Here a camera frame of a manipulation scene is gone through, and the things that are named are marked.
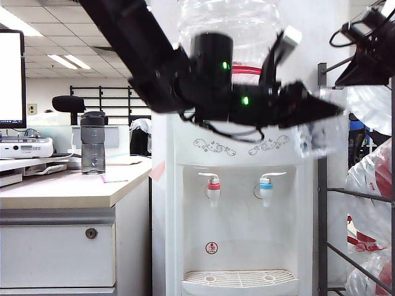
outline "drip tray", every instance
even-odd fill
[[[298,279],[284,269],[191,271],[182,282],[190,295],[297,295]]]

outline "red logo sticker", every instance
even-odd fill
[[[207,252],[208,254],[213,255],[213,254],[217,253],[217,251],[218,251],[218,245],[217,245],[217,243],[215,243],[215,242],[209,242],[209,243],[206,245],[206,252]]]

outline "gray water bottle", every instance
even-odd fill
[[[82,115],[80,125],[83,174],[101,174],[106,171],[104,116],[102,111],[90,111]]]

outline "clear plastic water jug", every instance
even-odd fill
[[[179,0],[180,43],[190,53],[191,38],[223,33],[233,39],[233,65],[261,68],[276,38],[280,0]]]
[[[80,125],[83,174],[101,174],[106,171],[104,116],[102,111],[90,111],[82,115]]]

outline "decorative floral pattern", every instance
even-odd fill
[[[203,139],[196,139],[195,141],[193,141],[193,145],[203,149],[204,152],[208,152],[208,151],[215,153],[225,152],[229,156],[236,155],[236,151],[234,151],[233,149],[230,149],[228,146],[221,145],[220,143],[214,141],[210,143],[206,143],[206,141]]]
[[[249,155],[256,155],[258,151],[266,151],[266,150],[272,150],[274,148],[280,149],[282,146],[284,146],[286,143],[289,142],[289,137],[288,136],[280,136],[278,137],[277,140],[272,140],[268,139],[264,141],[263,143],[260,143],[259,145],[256,145],[254,148],[252,148],[250,151],[248,151]]]

